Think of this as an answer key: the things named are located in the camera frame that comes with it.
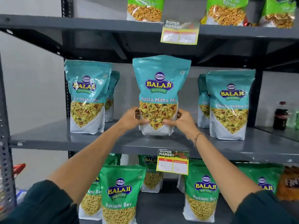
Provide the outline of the person's left hand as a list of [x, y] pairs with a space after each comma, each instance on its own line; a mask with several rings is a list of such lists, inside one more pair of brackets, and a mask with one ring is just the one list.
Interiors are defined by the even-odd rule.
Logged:
[[117, 123], [118, 136], [125, 134], [127, 131], [136, 128], [140, 117], [140, 108], [133, 107], [127, 110]]

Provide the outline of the person's right hand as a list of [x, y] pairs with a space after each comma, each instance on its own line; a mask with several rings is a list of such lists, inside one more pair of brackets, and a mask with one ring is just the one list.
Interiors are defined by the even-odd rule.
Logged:
[[191, 114], [183, 109], [177, 112], [177, 128], [186, 136], [187, 139], [194, 141], [202, 132], [196, 127]]

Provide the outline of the teal snack packet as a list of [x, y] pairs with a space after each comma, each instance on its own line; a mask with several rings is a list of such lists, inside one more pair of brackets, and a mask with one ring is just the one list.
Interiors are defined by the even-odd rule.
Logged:
[[149, 123], [139, 127], [143, 135], [166, 136], [173, 127], [163, 120], [176, 120], [178, 91], [181, 90], [191, 67], [191, 60], [167, 55], [134, 58], [139, 95], [140, 118]]
[[107, 98], [105, 103], [105, 122], [111, 122], [113, 120], [114, 113], [114, 90], [120, 79], [119, 71], [111, 71], [110, 82], [107, 91]]
[[245, 140], [250, 89], [256, 70], [210, 71], [210, 136], [219, 140]]
[[197, 80], [199, 87], [197, 125], [201, 128], [210, 128], [210, 96], [207, 90], [206, 74], [200, 74]]
[[105, 104], [112, 64], [65, 60], [70, 101], [70, 132], [95, 135], [104, 131]]

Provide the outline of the person's right forearm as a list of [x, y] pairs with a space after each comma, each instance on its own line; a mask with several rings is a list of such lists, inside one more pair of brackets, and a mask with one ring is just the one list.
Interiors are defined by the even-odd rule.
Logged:
[[261, 190], [253, 180], [226, 159], [206, 136], [200, 134], [194, 142], [202, 160], [233, 213], [236, 212], [239, 204], [246, 196]]

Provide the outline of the yellow shelf price label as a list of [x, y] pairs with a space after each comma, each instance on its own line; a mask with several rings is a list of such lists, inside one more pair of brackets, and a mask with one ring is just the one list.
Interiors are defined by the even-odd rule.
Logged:
[[156, 171], [188, 175], [189, 152], [159, 149]]
[[200, 22], [181, 22], [171, 19], [164, 20], [161, 43], [197, 45]]

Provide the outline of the row of dark green packets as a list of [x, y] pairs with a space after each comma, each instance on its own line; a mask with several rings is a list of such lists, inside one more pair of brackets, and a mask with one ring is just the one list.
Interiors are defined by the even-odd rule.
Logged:
[[[159, 193], [163, 172], [156, 171], [157, 156], [139, 155], [139, 165], [120, 166], [120, 154], [110, 154], [79, 206], [79, 218], [103, 224], [137, 224], [139, 192]], [[189, 159], [188, 175], [179, 175], [185, 194], [183, 215], [195, 222], [215, 222], [219, 187], [202, 159]]]

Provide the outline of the grey metal shelving rack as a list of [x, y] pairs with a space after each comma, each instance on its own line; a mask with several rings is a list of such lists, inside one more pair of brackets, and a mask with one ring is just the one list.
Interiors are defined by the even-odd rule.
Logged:
[[267, 126], [255, 126], [255, 128], [294, 142], [299, 142], [299, 130], [295, 128], [286, 127], [285, 130], [276, 130], [273, 127]]
[[206, 70], [256, 69], [256, 82], [250, 100], [249, 127], [244, 141], [224, 141], [204, 133], [228, 159], [251, 162], [299, 162], [299, 142], [256, 129], [270, 127], [274, 105], [280, 99], [299, 101], [299, 9], [291, 29], [203, 25], [197, 45], [160, 43], [161, 23], [127, 21], [127, 0], [61, 0], [62, 16], [49, 10], [19, 10], [0, 13], [0, 35], [6, 34], [59, 56], [58, 67], [45, 60], [37, 76], [45, 82], [25, 79], [31, 76], [29, 64], [17, 61], [13, 79], [4, 82], [0, 61], [0, 96], [4, 104], [0, 117], [5, 136], [3, 156], [9, 149], [82, 150], [100, 134], [70, 133], [70, 95], [63, 59], [111, 62], [121, 73], [115, 90], [114, 118], [138, 105], [139, 89], [132, 68], [137, 57], [160, 54], [192, 61], [188, 78], [178, 93], [179, 101], [197, 119], [197, 76]]

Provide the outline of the light green snack packet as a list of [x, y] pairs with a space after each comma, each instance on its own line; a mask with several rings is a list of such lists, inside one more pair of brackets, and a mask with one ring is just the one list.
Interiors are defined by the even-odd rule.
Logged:
[[246, 7], [249, 0], [207, 0], [203, 24], [244, 26], [248, 21]]
[[265, 0], [259, 26], [292, 28], [296, 7], [296, 0]]
[[160, 22], [165, 0], [128, 0], [128, 21]]

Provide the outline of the dark cola bottle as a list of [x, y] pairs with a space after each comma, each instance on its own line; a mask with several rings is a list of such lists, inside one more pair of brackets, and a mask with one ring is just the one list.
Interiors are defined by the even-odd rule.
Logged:
[[286, 108], [286, 102], [280, 101], [278, 108], [275, 110], [273, 129], [284, 131], [288, 120], [289, 112]]

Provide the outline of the green plastic bottle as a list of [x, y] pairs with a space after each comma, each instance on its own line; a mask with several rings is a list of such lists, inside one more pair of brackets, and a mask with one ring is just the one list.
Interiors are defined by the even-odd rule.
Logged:
[[288, 112], [287, 126], [299, 130], [299, 103], [291, 103]]

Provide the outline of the red snack packet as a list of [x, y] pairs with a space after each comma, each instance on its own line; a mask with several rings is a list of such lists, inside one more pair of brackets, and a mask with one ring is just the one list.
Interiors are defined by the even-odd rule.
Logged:
[[249, 22], [247, 17], [245, 16], [244, 21], [243, 21], [243, 26], [257, 26], [257, 24]]

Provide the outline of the dark green right sleeve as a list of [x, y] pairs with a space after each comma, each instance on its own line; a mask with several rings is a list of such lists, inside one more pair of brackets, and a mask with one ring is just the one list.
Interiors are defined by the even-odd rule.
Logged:
[[250, 193], [239, 204], [230, 224], [299, 224], [270, 191]]

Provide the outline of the dark green left sleeve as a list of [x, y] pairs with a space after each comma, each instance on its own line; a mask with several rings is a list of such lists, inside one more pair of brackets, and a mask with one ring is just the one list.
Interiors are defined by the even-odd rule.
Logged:
[[33, 184], [24, 200], [0, 224], [80, 224], [76, 204], [54, 182]]

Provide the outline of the orange snack packet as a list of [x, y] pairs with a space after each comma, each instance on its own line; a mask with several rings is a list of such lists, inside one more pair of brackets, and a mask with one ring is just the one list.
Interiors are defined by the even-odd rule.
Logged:
[[277, 189], [279, 200], [299, 202], [299, 167], [285, 166]]

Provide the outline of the red handled shopping cart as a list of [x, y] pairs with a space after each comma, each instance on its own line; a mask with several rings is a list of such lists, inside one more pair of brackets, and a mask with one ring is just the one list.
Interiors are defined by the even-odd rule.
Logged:
[[[16, 178], [26, 167], [26, 164], [18, 164], [13, 166], [13, 174]], [[17, 205], [19, 205], [23, 200], [27, 193], [27, 190], [18, 189], [16, 188], [16, 198], [17, 198]], [[4, 203], [5, 203], [5, 192], [4, 192], [4, 186], [2, 183], [2, 177], [0, 172], [0, 211], [4, 210]]]

